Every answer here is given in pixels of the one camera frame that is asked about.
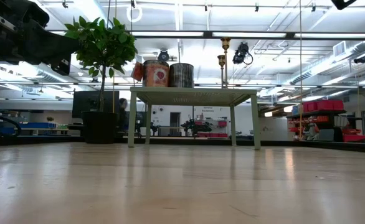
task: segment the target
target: computer monitor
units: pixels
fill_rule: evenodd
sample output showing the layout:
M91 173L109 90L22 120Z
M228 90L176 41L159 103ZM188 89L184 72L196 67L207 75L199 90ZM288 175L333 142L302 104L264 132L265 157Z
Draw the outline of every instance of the computer monitor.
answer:
M104 92L103 112L113 112L113 92ZM84 111L96 111L99 91L76 91L73 97L73 118L82 118ZM119 112L119 91L115 91L115 113Z

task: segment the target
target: tin can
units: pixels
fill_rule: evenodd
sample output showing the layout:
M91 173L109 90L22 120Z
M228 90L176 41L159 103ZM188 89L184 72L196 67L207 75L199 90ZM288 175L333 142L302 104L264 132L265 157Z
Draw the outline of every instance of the tin can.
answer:
M170 65L169 87L193 88L194 66L188 63Z
M169 64L160 60L147 60L143 65L143 86L167 87L169 84Z

